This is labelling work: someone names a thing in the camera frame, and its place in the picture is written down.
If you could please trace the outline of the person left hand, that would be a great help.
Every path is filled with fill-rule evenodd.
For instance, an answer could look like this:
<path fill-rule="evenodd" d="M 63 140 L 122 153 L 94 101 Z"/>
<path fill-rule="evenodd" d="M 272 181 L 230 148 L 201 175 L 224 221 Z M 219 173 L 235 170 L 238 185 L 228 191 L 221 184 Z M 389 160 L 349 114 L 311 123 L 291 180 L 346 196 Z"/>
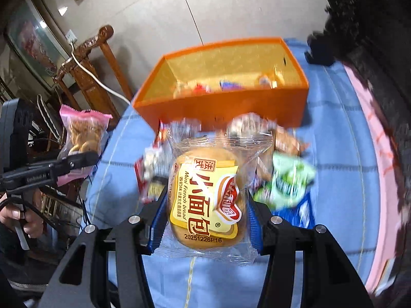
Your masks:
<path fill-rule="evenodd" d="M 43 220 L 32 210 L 21 212 L 21 210 L 13 204 L 5 206 L 1 210 L 1 223 L 11 230 L 15 230 L 15 224 L 19 224 L 20 220 L 25 220 L 23 226 L 24 232 L 29 238 L 39 238 L 43 233 Z"/>

